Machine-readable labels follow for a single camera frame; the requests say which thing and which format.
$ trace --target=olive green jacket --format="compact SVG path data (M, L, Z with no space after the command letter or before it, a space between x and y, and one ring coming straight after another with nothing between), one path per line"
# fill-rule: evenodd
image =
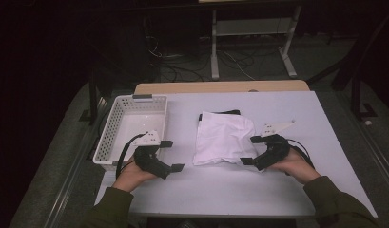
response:
M303 188L315 206L316 221L321 227L379 227L359 201L341 192L327 177L312 180ZM108 188L102 200L88 211L80 227L128 227L132 199L128 192Z

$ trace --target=white plastic basket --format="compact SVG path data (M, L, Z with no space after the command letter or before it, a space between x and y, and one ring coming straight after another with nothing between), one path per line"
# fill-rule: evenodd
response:
M93 157L93 162L106 171L116 170L124 146L134 136L156 130L164 138L167 97L152 95L119 96L110 110L105 128ZM124 161L132 156L135 146L130 146Z

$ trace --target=person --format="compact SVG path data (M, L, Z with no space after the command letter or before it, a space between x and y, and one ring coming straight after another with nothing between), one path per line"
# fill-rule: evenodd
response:
M303 189L315 206L316 221L320 227L379 227L363 204L341 192L294 149L290 149L284 160L269 168L281 170L304 184ZM133 199L130 192L144 181L155 178L132 162L107 188L101 201L87 212L80 227L128 227L128 210Z

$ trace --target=person's left hand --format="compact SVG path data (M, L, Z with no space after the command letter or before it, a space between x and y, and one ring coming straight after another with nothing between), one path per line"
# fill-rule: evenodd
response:
M113 188L131 192L144 181L156 179L157 177L151 173L143 171L135 163L133 158L129 159L128 165L122 170L119 178L113 183Z

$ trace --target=white cloth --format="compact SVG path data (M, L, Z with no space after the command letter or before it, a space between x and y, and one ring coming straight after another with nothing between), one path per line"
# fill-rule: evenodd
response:
M256 158L257 151L250 141L254 134L253 122L243 116L203 112L193 164L241 164L240 158Z

